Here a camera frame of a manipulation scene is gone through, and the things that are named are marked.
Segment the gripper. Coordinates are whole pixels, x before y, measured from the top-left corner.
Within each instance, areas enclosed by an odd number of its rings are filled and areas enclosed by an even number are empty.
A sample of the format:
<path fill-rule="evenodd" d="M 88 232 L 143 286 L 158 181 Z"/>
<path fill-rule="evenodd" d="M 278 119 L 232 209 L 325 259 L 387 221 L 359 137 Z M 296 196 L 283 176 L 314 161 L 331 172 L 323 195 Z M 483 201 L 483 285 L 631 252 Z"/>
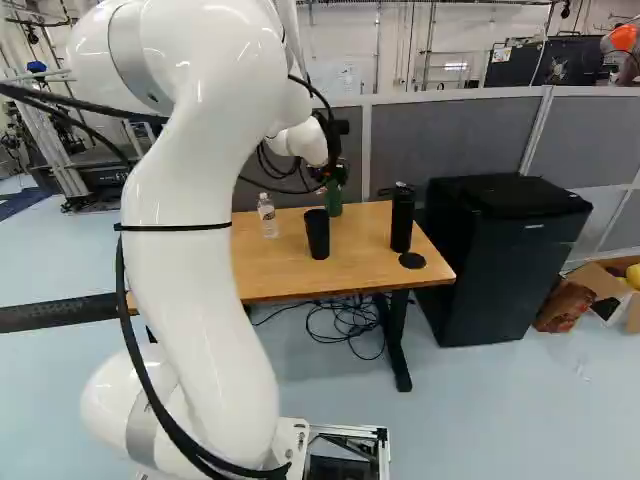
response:
<path fill-rule="evenodd" d="M 326 184 L 334 181 L 337 184 L 345 184 L 348 180 L 349 169 L 339 158 L 321 167 L 310 167 L 310 176 L 318 183 Z"/>

